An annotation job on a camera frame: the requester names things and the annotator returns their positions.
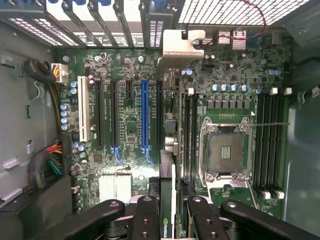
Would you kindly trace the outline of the perforated expansion slot cover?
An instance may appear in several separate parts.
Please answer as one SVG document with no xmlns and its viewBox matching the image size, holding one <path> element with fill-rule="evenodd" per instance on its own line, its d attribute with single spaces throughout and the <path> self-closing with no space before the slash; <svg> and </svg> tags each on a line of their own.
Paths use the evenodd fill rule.
<svg viewBox="0 0 320 240">
<path fill-rule="evenodd" d="M 162 47 L 163 32 L 172 26 L 176 0 L 140 0 L 143 44 L 146 49 Z"/>
</svg>

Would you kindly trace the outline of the blue expansion slot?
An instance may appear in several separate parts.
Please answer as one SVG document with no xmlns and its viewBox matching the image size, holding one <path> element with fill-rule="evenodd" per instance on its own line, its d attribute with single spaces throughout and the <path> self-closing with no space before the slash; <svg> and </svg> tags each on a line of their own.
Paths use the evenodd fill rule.
<svg viewBox="0 0 320 240">
<path fill-rule="evenodd" d="M 141 81 L 141 150 L 149 149 L 149 81 Z"/>
</svg>

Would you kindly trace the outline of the CPU socket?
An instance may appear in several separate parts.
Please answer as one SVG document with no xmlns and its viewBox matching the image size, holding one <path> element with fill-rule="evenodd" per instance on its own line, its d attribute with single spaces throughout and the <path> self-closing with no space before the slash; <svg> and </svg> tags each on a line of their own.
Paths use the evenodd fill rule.
<svg viewBox="0 0 320 240">
<path fill-rule="evenodd" d="M 251 139 L 248 116 L 239 122 L 214 122 L 205 116 L 198 137 L 199 174 L 208 181 L 219 174 L 242 173 L 250 159 Z"/>
</svg>

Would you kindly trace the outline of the open black PC case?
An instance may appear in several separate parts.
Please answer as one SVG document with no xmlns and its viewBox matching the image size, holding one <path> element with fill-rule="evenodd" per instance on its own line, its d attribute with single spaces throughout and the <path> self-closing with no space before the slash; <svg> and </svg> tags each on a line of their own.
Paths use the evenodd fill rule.
<svg viewBox="0 0 320 240">
<path fill-rule="evenodd" d="M 54 155 L 62 141 L 61 96 L 64 84 L 55 83 L 51 63 L 61 63 L 60 52 L 66 50 L 160 50 L 145 48 L 143 41 L 140 0 L 97 0 L 98 11 L 118 43 L 112 46 L 100 25 L 93 19 L 89 10 L 89 0 L 72 0 L 73 12 L 101 42 L 98 47 L 79 29 L 62 9 L 63 0 L 49 7 L 57 20 L 63 23 L 79 39 L 81 47 L 69 47 L 49 32 L 50 23 L 44 13 L 44 0 L 0 0 L 0 22 L 29 35 L 50 48 L 51 62 L 41 62 L 29 58 L 23 64 L 24 72 L 35 82 L 41 83 L 49 92 L 55 114 L 57 136 L 30 157 L 27 165 L 28 185 L 22 193 L 42 192 L 67 173 L 56 173 L 53 164 L 60 165 L 62 154 Z M 292 65 L 288 86 L 291 94 L 288 99 L 285 134 L 285 157 L 282 214 L 276 217 L 286 223 L 320 237 L 320 0 L 176 0 L 172 26 L 165 30 L 203 30 L 203 40 L 194 43 L 197 50 L 205 54 L 207 47 L 219 39 L 219 31 L 246 30 L 246 40 L 256 39 L 273 31 L 288 34 L 293 39 Z M 134 196 L 129 203 L 141 196 L 154 196 L 158 200 L 160 240 L 160 194 Z M 183 232 L 175 240 L 198 240 L 188 236 L 190 216 L 187 200 L 200 196 L 207 200 L 213 212 L 219 212 L 221 204 L 215 204 L 207 196 L 189 194 L 184 201 Z M 0 208 L 9 204 L 0 201 Z M 73 213 L 63 221 L 79 215 Z M 54 226 L 25 240 L 54 240 Z"/>
</svg>

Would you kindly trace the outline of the long black expansion slot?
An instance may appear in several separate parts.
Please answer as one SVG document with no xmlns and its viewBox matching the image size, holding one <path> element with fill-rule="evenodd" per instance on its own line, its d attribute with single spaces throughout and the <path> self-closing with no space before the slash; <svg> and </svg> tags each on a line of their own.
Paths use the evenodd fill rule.
<svg viewBox="0 0 320 240">
<path fill-rule="evenodd" d="M 118 82 L 110 82 L 110 117 L 111 117 L 111 146 L 117 147 L 119 140 L 119 86 Z"/>
<path fill-rule="evenodd" d="M 163 127 L 163 82 L 156 82 L 156 145 L 162 145 Z"/>
<path fill-rule="evenodd" d="M 96 117 L 97 117 L 97 145 L 103 147 L 105 144 L 105 128 L 104 128 L 104 84 L 101 80 L 96 81 Z"/>
</svg>

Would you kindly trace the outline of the white power connector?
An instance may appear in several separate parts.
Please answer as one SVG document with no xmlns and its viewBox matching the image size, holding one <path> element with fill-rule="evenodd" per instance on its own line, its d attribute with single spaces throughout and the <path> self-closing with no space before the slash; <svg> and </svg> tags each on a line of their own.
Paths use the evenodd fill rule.
<svg viewBox="0 0 320 240">
<path fill-rule="evenodd" d="M 61 63 L 51 63 L 51 72 L 55 76 L 55 83 L 66 85 L 69 82 L 69 69 Z"/>
</svg>

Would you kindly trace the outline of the thin metal locking lever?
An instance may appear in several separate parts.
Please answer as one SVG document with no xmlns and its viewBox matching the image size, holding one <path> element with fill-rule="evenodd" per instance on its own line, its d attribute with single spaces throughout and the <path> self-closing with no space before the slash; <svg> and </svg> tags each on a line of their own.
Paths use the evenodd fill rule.
<svg viewBox="0 0 320 240">
<path fill-rule="evenodd" d="M 265 127 L 265 126 L 289 126 L 290 122 L 271 122 L 271 123 L 250 123 L 250 127 Z"/>
</svg>

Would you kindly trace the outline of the black plastic shroud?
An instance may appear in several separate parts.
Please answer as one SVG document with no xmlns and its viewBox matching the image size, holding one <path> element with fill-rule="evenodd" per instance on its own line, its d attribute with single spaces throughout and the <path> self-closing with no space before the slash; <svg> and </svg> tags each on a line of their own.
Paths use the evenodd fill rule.
<svg viewBox="0 0 320 240">
<path fill-rule="evenodd" d="M 25 240 L 71 216 L 71 179 L 64 176 L 42 192 L 28 191 L 0 208 L 0 240 Z"/>
</svg>

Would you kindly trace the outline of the white expansion slot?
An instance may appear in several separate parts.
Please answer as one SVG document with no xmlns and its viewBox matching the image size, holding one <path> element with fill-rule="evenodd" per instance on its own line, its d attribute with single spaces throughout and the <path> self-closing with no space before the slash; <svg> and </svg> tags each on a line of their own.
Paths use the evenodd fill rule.
<svg viewBox="0 0 320 240">
<path fill-rule="evenodd" d="M 86 76 L 78 76 L 77 86 L 79 141 L 88 142 L 90 140 L 90 104 L 88 78 Z"/>
</svg>

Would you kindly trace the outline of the grey power supply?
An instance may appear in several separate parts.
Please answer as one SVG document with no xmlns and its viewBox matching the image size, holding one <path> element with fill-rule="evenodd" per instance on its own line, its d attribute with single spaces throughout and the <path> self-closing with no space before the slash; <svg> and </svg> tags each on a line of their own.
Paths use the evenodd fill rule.
<svg viewBox="0 0 320 240">
<path fill-rule="evenodd" d="M 33 153 L 57 136 L 54 106 L 43 84 L 24 71 L 26 60 L 51 63 L 51 49 L 0 21 L 0 201 L 28 185 Z"/>
</svg>

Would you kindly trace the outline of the black RAM slot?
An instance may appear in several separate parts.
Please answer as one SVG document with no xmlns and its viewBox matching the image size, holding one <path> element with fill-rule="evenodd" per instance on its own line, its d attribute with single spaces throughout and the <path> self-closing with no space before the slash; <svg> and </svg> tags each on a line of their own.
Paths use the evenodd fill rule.
<svg viewBox="0 0 320 240">
<path fill-rule="evenodd" d="M 274 95 L 272 97 L 272 123 L 278 122 L 278 106 L 279 106 L 279 95 Z M 275 197 L 274 193 L 274 181 L 275 181 L 275 165 L 276 165 L 276 145 L 277 145 L 277 126 L 273 125 L 271 127 L 272 130 L 272 154 L 270 160 L 270 181 L 269 181 L 269 190 L 271 193 L 271 197 Z"/>
<path fill-rule="evenodd" d="M 184 95 L 184 125 L 183 125 L 183 177 L 189 178 L 189 147 L 190 147 L 190 98 Z"/>
<path fill-rule="evenodd" d="M 264 118 L 264 122 L 266 124 L 269 124 L 271 121 L 271 96 L 270 95 L 266 95 L 265 98 L 265 118 Z M 264 199 L 265 200 L 269 200 L 271 198 L 271 194 L 268 190 L 268 164 L 269 164 L 269 138 L 270 138 L 270 127 L 269 126 L 265 126 L 264 127 L 264 136 L 265 136 L 265 149 L 264 149 L 264 160 L 265 160 L 265 176 L 263 179 L 263 188 L 264 188 Z"/>
<path fill-rule="evenodd" d="M 264 117 L 264 95 L 258 95 L 256 123 L 262 124 Z M 261 175 L 261 150 L 262 150 L 262 126 L 256 126 L 255 138 L 255 163 L 254 163 L 254 190 L 257 196 L 260 195 L 260 175 Z"/>
<path fill-rule="evenodd" d="M 278 122 L 284 122 L 284 108 L 285 108 L 285 97 L 283 94 L 279 95 L 279 112 L 278 112 Z M 283 125 L 278 126 L 278 180 L 277 180 L 277 198 L 283 200 L 285 194 L 282 190 L 282 146 L 283 146 Z"/>
<path fill-rule="evenodd" d="M 190 181 L 196 184 L 196 160 L 197 160 L 197 137 L 198 137 L 198 99 L 199 95 L 192 96 L 191 105 L 191 151 L 190 151 Z"/>
</svg>

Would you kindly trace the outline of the silver chipset heat sink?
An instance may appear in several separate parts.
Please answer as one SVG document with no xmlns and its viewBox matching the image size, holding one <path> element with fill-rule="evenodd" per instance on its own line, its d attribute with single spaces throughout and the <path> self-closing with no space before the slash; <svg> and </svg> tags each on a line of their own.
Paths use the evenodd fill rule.
<svg viewBox="0 0 320 240">
<path fill-rule="evenodd" d="M 98 178 L 99 201 L 116 199 L 125 204 L 132 197 L 132 175 L 131 174 L 107 174 Z"/>
</svg>

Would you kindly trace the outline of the green motherboard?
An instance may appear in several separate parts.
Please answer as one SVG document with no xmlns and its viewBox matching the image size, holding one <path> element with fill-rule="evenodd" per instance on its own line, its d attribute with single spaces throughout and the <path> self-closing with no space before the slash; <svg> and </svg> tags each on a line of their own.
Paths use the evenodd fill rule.
<svg viewBox="0 0 320 240">
<path fill-rule="evenodd" d="M 197 103 L 196 180 L 192 193 L 208 197 L 219 205 L 234 199 L 274 216 L 283 212 L 283 199 L 277 198 L 278 182 L 278 125 L 274 193 L 270 193 L 272 126 L 269 127 L 268 184 L 270 199 L 264 198 L 265 130 L 262 126 L 260 153 L 259 196 L 254 189 L 256 126 L 251 126 L 250 157 L 247 169 L 237 174 L 221 173 L 205 180 L 199 174 L 199 132 L 204 117 L 215 123 L 238 123 L 249 117 L 257 123 L 258 95 L 264 95 L 263 123 L 265 123 L 266 95 L 270 95 L 270 123 L 273 116 L 273 96 L 283 95 L 284 123 L 288 122 L 288 102 L 292 90 L 288 86 L 292 68 L 293 39 L 286 33 L 269 32 L 246 41 L 245 50 L 232 50 L 218 41 L 204 51 L 204 57 L 192 64 L 194 85 L 199 95 Z M 62 143 L 54 155 L 62 154 L 61 164 L 53 164 L 58 174 L 69 174 L 71 181 L 72 212 L 80 214 L 100 202 L 99 177 L 130 174 L 131 198 L 140 195 L 160 195 L 160 151 L 156 144 L 157 81 L 163 82 L 158 68 L 162 52 L 158 49 L 70 49 L 59 53 L 61 64 L 68 66 L 68 83 L 60 88 L 60 125 Z M 88 78 L 90 140 L 80 142 L 78 113 L 78 76 Z M 141 82 L 148 80 L 149 149 L 142 152 Z M 97 144 L 96 81 L 103 82 L 104 146 Z M 118 82 L 119 145 L 111 144 L 111 81 Z M 133 100 L 126 100 L 126 81 L 133 82 Z M 286 132 L 283 125 L 281 179 L 284 180 Z"/>
</svg>

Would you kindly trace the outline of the short black expansion slot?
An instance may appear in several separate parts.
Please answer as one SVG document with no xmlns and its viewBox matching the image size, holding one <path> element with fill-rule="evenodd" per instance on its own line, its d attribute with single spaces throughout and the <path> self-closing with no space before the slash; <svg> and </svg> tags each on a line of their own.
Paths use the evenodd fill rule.
<svg viewBox="0 0 320 240">
<path fill-rule="evenodd" d="M 133 98 L 134 98 L 133 81 L 127 80 L 125 82 L 125 99 L 132 101 Z"/>
</svg>

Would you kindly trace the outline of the small silver heat sink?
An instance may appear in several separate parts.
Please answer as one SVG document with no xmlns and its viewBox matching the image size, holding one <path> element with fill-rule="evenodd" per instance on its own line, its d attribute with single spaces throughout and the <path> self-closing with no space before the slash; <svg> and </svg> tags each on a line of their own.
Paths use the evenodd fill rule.
<svg viewBox="0 0 320 240">
<path fill-rule="evenodd" d="M 235 29 L 232 33 L 232 50 L 241 50 L 244 51 L 246 49 L 246 38 L 247 38 L 247 31 L 243 29 Z"/>
<path fill-rule="evenodd" d="M 228 46 L 231 44 L 231 31 L 230 30 L 220 30 L 218 32 L 218 40 L 217 40 L 217 44 L 220 46 Z"/>
</svg>

